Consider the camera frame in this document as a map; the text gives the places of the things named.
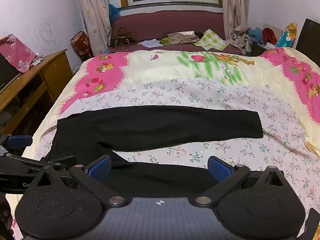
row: green checkered cloth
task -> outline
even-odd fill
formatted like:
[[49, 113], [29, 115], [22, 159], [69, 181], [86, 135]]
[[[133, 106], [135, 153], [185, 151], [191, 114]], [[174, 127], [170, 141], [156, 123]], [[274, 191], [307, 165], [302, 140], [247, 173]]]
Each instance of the green checkered cloth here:
[[221, 39], [215, 32], [212, 30], [207, 30], [204, 34], [201, 40], [194, 43], [196, 46], [201, 46], [205, 50], [209, 50], [211, 48], [218, 49], [218, 50], [224, 50], [227, 46], [223, 39]]

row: curtain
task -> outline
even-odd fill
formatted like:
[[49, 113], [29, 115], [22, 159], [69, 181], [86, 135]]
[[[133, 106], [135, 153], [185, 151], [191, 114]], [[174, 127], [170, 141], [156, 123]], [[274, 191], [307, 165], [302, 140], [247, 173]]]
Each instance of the curtain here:
[[79, 0], [93, 55], [102, 54], [110, 42], [109, 0]]
[[222, 7], [226, 40], [229, 44], [242, 49], [245, 32], [249, 29], [247, 23], [249, 0], [222, 0]]

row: pink floral cloth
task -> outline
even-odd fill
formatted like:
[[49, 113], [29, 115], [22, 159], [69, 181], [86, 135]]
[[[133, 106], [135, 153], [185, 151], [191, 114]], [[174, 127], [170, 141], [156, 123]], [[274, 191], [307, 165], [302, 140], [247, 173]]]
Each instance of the pink floral cloth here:
[[36, 55], [13, 34], [0, 39], [0, 53], [22, 73], [29, 70]]
[[73, 96], [64, 102], [60, 114], [77, 99], [95, 96], [117, 88], [124, 78], [121, 68], [127, 66], [128, 54], [128, 52], [103, 54], [91, 59], [86, 66], [87, 74], [75, 86]]
[[287, 55], [283, 48], [266, 51], [261, 57], [282, 67], [284, 76], [293, 83], [310, 117], [320, 123], [320, 75], [309, 64]]

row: blue gripper pad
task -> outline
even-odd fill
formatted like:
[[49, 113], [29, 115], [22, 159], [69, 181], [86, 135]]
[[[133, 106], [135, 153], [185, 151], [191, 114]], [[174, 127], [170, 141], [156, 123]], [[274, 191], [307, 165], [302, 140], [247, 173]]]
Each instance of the blue gripper pad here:
[[111, 158], [108, 155], [101, 156], [95, 162], [85, 167], [85, 173], [100, 183], [107, 179], [110, 170]]
[[9, 136], [7, 139], [6, 148], [14, 149], [14, 148], [23, 148], [30, 146], [32, 144], [31, 136]]
[[208, 159], [208, 171], [219, 183], [231, 176], [235, 168], [215, 156]]

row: maroon sofa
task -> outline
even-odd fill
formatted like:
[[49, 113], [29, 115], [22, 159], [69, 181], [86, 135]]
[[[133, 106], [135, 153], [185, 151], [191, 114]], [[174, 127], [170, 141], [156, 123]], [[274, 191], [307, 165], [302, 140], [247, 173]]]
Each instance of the maroon sofa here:
[[[220, 38], [225, 39], [223, 28], [223, 14], [208, 11], [158, 11], [153, 13], [138, 13], [119, 17], [114, 26], [115, 31], [119, 27], [126, 27], [129, 32], [138, 40], [138, 43], [145, 40], [160, 40], [168, 33], [195, 31], [205, 32], [208, 29], [214, 31]], [[176, 44], [147, 48], [140, 44], [130, 45], [127, 49], [110, 49], [110, 53], [117, 51], [136, 50], [181, 50], [181, 51], [206, 51], [202, 47], [193, 44]], [[210, 49], [212, 52], [224, 52], [230, 54], [241, 53], [241, 50], [228, 46], [223, 51]]]

